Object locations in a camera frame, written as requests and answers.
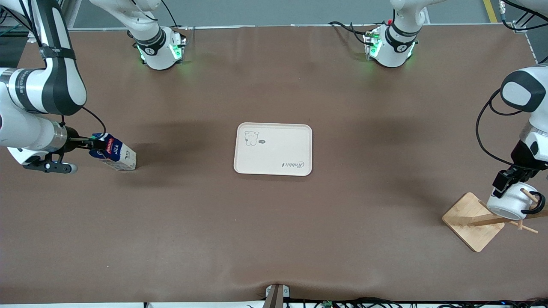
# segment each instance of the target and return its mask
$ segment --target bear drawing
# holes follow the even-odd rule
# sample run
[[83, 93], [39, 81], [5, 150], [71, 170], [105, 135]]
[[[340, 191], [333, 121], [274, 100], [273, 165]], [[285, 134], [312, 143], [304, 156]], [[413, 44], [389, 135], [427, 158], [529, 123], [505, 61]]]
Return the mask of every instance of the bear drawing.
[[245, 132], [246, 145], [255, 146], [257, 144], [257, 138], [259, 132]]

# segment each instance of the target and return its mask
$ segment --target mug handle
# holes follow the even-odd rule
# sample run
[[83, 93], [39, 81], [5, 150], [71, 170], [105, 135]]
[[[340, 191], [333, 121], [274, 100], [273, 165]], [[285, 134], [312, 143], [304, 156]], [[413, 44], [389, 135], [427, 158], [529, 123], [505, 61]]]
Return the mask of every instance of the mug handle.
[[539, 197], [539, 203], [536, 204], [536, 207], [533, 209], [522, 209], [521, 213], [523, 214], [538, 214], [543, 210], [544, 204], [546, 203], [546, 197], [538, 191], [531, 191], [531, 195]]

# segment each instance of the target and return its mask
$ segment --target yellow tape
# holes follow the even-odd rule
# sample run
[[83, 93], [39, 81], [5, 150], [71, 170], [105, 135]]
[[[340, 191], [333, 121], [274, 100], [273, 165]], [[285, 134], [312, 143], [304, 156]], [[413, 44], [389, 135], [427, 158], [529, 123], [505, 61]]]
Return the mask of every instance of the yellow tape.
[[487, 11], [487, 16], [489, 16], [489, 22], [496, 22], [495, 10], [490, 0], [483, 0], [483, 5], [485, 5], [485, 10]]

